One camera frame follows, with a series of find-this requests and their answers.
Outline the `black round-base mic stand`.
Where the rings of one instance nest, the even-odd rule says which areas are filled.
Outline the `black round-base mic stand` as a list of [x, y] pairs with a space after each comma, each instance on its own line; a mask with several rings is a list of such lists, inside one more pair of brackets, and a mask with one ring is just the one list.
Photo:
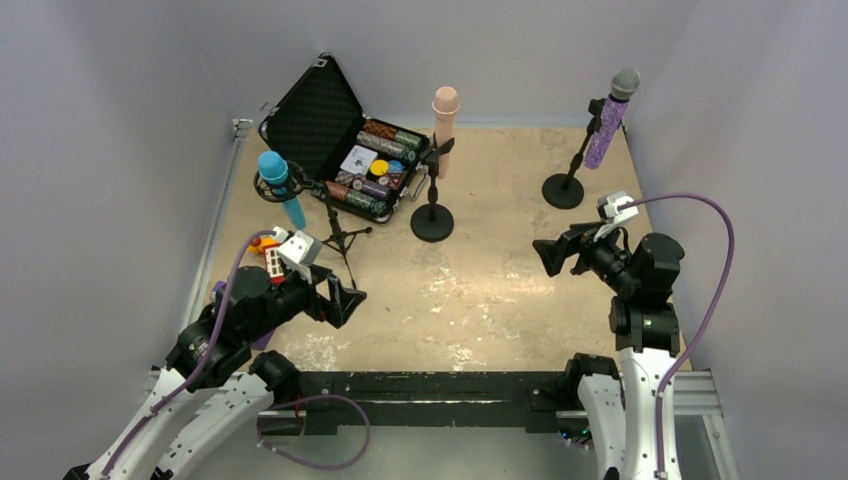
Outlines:
[[601, 112], [606, 103], [605, 99], [593, 99], [588, 106], [592, 115], [586, 126], [586, 135], [578, 151], [573, 155], [566, 173], [556, 173], [549, 176], [542, 185], [544, 200], [557, 209], [570, 210], [580, 205], [584, 199], [584, 187], [575, 178], [577, 171], [584, 161], [585, 152], [594, 134], [601, 124]]

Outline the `black tripod mic stand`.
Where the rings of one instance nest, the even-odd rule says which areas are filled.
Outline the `black tripod mic stand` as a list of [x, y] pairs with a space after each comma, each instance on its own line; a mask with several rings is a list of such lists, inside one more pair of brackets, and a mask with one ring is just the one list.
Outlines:
[[[348, 254], [357, 237], [360, 235], [370, 235], [373, 232], [373, 228], [365, 227], [350, 231], [343, 230], [339, 222], [339, 212], [335, 208], [333, 201], [330, 199], [328, 186], [324, 182], [310, 179], [306, 175], [304, 170], [303, 172], [304, 177], [302, 180], [302, 184], [300, 185], [302, 191], [298, 194], [298, 196], [301, 193], [308, 192], [311, 196], [317, 198], [320, 203], [325, 207], [331, 233], [326, 239], [322, 241], [322, 243], [324, 246], [329, 247], [331, 250], [341, 255], [347, 268], [352, 286], [357, 289], [357, 282], [355, 280], [352, 268], [348, 260]], [[256, 172], [254, 175], [253, 187], [257, 195], [262, 200], [269, 203], [281, 204], [281, 199], [273, 198], [273, 195], [270, 192], [270, 188], [259, 177], [258, 172]]]

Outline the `blue microphone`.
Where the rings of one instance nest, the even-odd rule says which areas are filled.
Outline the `blue microphone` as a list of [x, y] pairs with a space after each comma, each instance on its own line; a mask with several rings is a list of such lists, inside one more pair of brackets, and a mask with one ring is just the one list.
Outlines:
[[304, 177], [300, 165], [285, 160], [275, 151], [266, 151], [258, 157], [258, 174], [270, 188], [273, 198], [281, 199], [291, 224], [297, 230], [305, 229], [306, 217], [297, 198]]

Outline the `purple glitter microphone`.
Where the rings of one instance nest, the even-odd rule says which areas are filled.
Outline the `purple glitter microphone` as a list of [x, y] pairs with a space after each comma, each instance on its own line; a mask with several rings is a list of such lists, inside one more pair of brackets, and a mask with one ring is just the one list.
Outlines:
[[593, 115], [592, 133], [583, 159], [587, 169], [600, 167], [640, 83], [641, 76], [635, 68], [620, 69], [613, 76], [609, 94], [601, 101], [598, 113]]

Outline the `pink microphone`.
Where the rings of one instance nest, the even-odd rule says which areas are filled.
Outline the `pink microphone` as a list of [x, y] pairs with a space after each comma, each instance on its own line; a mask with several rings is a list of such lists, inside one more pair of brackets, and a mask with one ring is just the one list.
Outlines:
[[459, 95], [455, 88], [443, 86], [436, 90], [432, 109], [435, 115], [436, 144], [442, 146], [453, 138], [455, 117], [459, 110]]

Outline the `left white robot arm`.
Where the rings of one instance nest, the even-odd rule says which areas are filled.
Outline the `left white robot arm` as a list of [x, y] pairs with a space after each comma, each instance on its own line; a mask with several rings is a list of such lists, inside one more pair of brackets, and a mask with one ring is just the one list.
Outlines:
[[187, 478], [260, 411], [309, 400], [292, 361], [276, 351], [254, 355], [253, 345], [300, 314], [340, 328], [366, 297], [320, 266], [279, 284], [261, 267], [233, 271], [180, 333], [131, 423], [97, 460], [70, 468], [66, 478]]

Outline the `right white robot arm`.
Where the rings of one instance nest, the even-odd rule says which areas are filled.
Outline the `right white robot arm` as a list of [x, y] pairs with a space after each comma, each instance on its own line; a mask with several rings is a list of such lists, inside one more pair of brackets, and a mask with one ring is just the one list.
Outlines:
[[629, 251], [623, 229], [596, 239], [600, 227], [573, 224], [532, 246], [549, 276], [575, 257], [571, 274], [592, 272], [612, 290], [609, 326], [618, 356], [577, 353], [541, 392], [584, 409], [587, 427], [564, 438], [594, 450], [599, 478], [679, 479], [672, 368], [681, 346], [670, 296], [685, 252], [661, 233]]

